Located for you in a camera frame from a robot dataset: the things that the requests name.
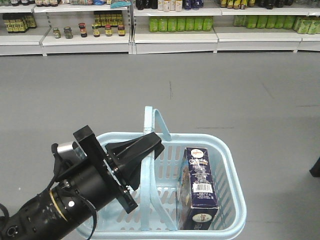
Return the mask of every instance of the gray floor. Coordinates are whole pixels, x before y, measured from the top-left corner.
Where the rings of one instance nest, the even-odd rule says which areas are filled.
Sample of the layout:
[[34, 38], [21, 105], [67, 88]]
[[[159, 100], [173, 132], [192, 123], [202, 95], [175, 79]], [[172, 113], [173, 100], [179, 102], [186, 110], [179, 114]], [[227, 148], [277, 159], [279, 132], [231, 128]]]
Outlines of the gray floor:
[[319, 239], [319, 53], [7, 56], [0, 73], [0, 203], [11, 214], [47, 186], [52, 143], [86, 124], [141, 132], [150, 105], [171, 132], [229, 146], [248, 211], [237, 240]]

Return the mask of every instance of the light blue shopping basket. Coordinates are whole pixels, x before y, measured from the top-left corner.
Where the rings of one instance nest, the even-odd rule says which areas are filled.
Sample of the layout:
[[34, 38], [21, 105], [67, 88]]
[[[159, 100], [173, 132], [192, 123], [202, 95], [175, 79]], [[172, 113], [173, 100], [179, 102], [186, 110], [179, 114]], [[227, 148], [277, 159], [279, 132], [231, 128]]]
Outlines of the light blue shopping basket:
[[[142, 132], [108, 132], [97, 137], [103, 149], [108, 143], [124, 142], [155, 130], [165, 146], [154, 160], [148, 155], [141, 164], [141, 183], [131, 194], [139, 207], [130, 214], [117, 200], [98, 212], [94, 240], [230, 240], [244, 228], [247, 208], [235, 165], [228, 146], [220, 139], [195, 133], [169, 133], [157, 109], [145, 107]], [[177, 230], [176, 188], [181, 161], [186, 147], [208, 149], [219, 210], [209, 230]], [[77, 228], [87, 238], [93, 221], [87, 220]]]

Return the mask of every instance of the barcode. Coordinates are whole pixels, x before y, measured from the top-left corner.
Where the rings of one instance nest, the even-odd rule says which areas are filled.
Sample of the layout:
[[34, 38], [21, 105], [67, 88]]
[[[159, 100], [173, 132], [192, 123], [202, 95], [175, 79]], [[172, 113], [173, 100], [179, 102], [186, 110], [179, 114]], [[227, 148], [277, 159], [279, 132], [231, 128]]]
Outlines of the barcode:
[[194, 193], [211, 193], [213, 194], [212, 186], [208, 183], [194, 183], [193, 184]]

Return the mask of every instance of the dark blue box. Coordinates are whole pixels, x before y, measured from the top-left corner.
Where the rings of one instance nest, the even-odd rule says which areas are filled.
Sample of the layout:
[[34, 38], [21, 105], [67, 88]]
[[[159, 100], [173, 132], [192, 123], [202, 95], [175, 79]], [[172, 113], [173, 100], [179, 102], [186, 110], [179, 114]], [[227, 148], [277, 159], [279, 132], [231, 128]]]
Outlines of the dark blue box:
[[208, 230], [218, 201], [206, 148], [185, 148], [176, 194], [178, 229]]

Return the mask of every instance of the basket handle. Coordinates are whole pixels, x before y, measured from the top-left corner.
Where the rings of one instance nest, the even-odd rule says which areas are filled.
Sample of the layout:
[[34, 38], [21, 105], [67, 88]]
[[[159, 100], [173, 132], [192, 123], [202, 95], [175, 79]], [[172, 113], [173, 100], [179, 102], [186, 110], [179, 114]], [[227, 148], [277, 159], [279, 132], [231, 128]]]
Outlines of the basket handle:
[[[143, 134], [155, 131], [155, 120], [159, 124], [163, 138], [171, 141], [169, 130], [158, 109], [146, 106], [144, 112]], [[148, 231], [150, 228], [150, 203], [157, 211], [161, 219], [165, 222], [169, 230], [177, 230], [177, 226], [163, 207], [158, 195], [155, 176], [155, 152], [153, 151], [142, 160], [141, 163], [141, 183], [140, 183], [140, 211], [141, 211], [141, 230]]]

